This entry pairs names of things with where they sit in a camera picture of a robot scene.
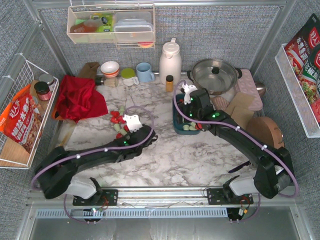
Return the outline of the teal storage basket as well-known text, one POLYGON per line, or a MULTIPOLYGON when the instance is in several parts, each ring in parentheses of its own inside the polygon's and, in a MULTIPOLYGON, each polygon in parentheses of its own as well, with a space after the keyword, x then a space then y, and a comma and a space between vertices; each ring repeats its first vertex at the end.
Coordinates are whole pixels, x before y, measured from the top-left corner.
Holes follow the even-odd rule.
MULTIPOLYGON (((191 104, 184 104, 184 96, 184 93, 175 96, 178 109, 187 117, 194 119, 195 116, 192 113, 192 106, 191 104)), ((179 135, 197 135, 202 131, 195 122, 191 122, 181 116, 177 111, 174 102, 172 102, 172 122, 175 132, 179 135), (188 125, 189 130, 184 130, 184 125, 188 125)))

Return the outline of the brown cardboard sheet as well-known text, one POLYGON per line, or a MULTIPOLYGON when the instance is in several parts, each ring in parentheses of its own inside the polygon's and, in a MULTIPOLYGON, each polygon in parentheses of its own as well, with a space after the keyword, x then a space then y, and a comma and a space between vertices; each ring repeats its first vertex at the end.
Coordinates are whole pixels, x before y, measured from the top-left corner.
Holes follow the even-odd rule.
POLYGON ((243 129, 247 127, 247 124, 249 121, 253 118, 254 112, 242 108, 239 106, 236 106, 231 114, 231 118, 243 129))
POLYGON ((251 103, 254 101, 255 97, 243 92, 238 92, 232 101, 229 103, 225 112, 228 115, 231 115, 235 109, 235 107, 240 107, 243 109, 248 109, 251 103))

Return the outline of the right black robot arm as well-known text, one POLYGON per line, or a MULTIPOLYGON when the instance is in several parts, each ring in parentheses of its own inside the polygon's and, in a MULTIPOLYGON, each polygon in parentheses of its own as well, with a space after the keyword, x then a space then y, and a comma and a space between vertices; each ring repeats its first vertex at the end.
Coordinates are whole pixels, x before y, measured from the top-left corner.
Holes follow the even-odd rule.
POLYGON ((227 186, 233 194, 241 196, 248 193, 259 193, 267 199, 282 192, 288 186, 295 187, 290 195, 295 198, 300 188, 294 174, 292 158, 284 148, 274 148, 256 139, 237 124, 223 110, 215 110, 205 89, 195 89, 184 94, 188 101, 178 101, 173 97, 174 109, 181 117, 189 122, 195 122, 201 131, 208 131, 239 150, 248 158, 255 170, 248 175, 239 175, 231 179, 227 186))

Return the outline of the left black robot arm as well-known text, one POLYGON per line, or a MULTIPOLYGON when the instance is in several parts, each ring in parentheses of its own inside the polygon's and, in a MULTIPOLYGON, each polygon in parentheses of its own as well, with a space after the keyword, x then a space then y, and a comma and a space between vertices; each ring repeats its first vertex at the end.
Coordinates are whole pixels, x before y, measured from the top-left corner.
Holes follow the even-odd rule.
POLYGON ((46 199, 54 199, 64 194, 73 176, 103 164, 113 164, 131 160, 141 155, 143 148, 158 139, 148 125, 127 133, 118 139, 98 147, 85 150, 65 150, 54 148, 35 169, 35 178, 46 199))

